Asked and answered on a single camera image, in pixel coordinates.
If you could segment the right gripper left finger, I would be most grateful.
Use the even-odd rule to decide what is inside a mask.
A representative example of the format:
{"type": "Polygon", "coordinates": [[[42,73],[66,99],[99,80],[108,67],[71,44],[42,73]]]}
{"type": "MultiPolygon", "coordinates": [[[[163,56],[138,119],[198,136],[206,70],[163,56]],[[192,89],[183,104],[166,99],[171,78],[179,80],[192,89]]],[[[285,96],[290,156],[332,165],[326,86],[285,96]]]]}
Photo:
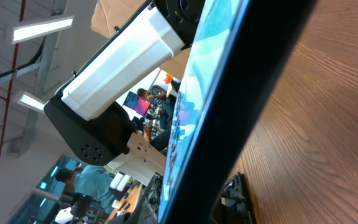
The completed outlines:
{"type": "Polygon", "coordinates": [[[108,221],[108,224],[158,224],[158,210],[162,193],[163,176],[155,173],[144,190],[135,210],[108,221]]]}

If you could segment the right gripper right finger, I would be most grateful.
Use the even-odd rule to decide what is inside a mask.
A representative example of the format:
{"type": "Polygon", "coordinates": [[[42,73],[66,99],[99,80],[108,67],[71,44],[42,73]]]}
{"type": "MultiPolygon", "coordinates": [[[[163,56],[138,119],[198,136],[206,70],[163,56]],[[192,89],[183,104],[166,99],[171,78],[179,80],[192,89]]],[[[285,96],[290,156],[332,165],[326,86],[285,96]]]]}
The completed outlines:
{"type": "Polygon", "coordinates": [[[256,224],[257,220],[244,174],[237,172],[224,184],[211,212],[211,223],[256,224]]]}

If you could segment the blue Galaxy smartphone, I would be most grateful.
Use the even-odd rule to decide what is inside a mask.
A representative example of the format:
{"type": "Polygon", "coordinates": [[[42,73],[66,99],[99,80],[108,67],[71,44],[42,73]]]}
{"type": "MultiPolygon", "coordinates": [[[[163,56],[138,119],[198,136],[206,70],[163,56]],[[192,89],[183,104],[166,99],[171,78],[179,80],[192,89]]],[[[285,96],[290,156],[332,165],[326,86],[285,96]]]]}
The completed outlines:
{"type": "Polygon", "coordinates": [[[159,223],[207,223],[314,0],[206,1],[180,92],[159,223]]]}

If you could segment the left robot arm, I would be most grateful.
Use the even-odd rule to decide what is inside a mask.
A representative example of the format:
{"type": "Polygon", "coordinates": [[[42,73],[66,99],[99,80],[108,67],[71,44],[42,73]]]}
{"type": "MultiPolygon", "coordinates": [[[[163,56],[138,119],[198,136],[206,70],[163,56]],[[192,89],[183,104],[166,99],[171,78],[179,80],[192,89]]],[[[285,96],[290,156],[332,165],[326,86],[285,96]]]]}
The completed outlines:
{"type": "Polygon", "coordinates": [[[142,184],[164,172],[165,156],[136,130],[117,99],[192,46],[203,6],[203,1],[144,2],[45,104],[45,114],[77,158],[142,184]]]}

